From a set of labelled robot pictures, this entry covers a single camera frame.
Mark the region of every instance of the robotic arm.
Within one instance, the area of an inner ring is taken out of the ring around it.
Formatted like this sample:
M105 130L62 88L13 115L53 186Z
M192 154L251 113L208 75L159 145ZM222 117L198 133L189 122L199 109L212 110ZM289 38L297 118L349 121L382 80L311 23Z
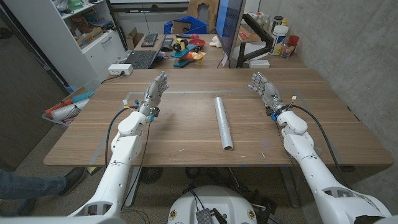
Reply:
M282 128L285 150L296 159L304 173L325 224L353 224L363 215L391 217L376 198L341 185L314 150L308 125L283 104L278 89L260 72L253 74L254 86L266 104L267 114Z
M141 151L143 128L159 114L158 105L163 92L169 87L167 75L162 72L144 93L138 111L132 112L118 126L118 133L112 140L112 158L94 196L69 217L102 215L104 218L120 216L123 195L131 163Z

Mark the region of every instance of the desk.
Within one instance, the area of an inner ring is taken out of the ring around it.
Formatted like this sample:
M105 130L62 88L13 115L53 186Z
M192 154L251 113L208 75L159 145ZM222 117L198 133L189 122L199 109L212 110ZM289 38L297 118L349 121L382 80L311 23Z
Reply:
M266 116L261 97L247 84L257 69L166 69L170 88L163 94L160 115L150 126L143 166L290 166L275 123ZM309 68L268 68L260 71L280 90L285 103L297 95L296 105L310 110L322 124L340 164L387 166L391 156L350 112L318 73ZM44 159L51 166L103 166L104 136L122 100L141 101L142 92L161 72L135 70L132 75L101 85L84 110ZM225 152L215 115L214 98L224 101L234 150ZM332 165L320 130L301 111L320 157ZM123 113L111 131L110 141ZM138 166L139 156L134 162Z
M224 58L224 52L223 48L216 48L212 47L209 45L211 42L211 39L215 36L215 34L200 34L199 37L203 40L206 41L206 45L203 48L203 52L206 52L206 55L203 59L203 66L199 66L198 62L191 62L189 63L186 68L217 68L217 65L219 62ZM166 37L171 37L174 39L173 44L177 40L175 35L167 35ZM142 41L144 38L141 39L141 41L137 44L137 47L135 50L156 50L158 46L162 43L161 40L163 40L163 37L159 40L156 40L155 46L154 47L141 47ZM297 54L294 54L293 56L289 57L288 59L282 58L281 56L272 56L272 55L267 55L264 57L264 59L267 59L270 63L270 68L306 68L304 63L300 60L300 58L297 56ZM184 68L177 68L173 67L173 63L175 62L175 58L169 58L167 60L164 60L163 62L159 64L155 64L154 68L155 69L168 69L168 68L175 68L175 69L184 69ZM223 65L220 64L219 68L228 68L228 63L223 67Z

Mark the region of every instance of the laptop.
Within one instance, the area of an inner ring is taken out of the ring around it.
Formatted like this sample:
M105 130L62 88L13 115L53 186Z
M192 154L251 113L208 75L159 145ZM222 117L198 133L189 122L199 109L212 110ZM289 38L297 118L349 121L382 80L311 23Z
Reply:
M162 43L159 44L156 50L133 50L124 63L131 64L133 69L150 68L159 53L160 48L163 46L165 38L166 35L164 35Z

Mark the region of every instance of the wall outlet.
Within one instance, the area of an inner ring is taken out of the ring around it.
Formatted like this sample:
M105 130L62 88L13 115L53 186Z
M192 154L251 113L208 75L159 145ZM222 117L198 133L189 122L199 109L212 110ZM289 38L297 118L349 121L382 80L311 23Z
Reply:
M120 75L124 71L124 75L130 75L133 71L131 64L112 64L108 68L111 75Z

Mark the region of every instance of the blue storage box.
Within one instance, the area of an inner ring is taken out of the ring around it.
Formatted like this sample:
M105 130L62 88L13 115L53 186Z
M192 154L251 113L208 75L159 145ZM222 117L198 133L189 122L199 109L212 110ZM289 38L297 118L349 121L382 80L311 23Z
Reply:
M177 21L191 23L191 30L184 32L182 34L207 34L207 23L202 22L193 16L185 16L181 19L177 19ZM164 24L164 34L171 34L172 26L173 26L173 21Z

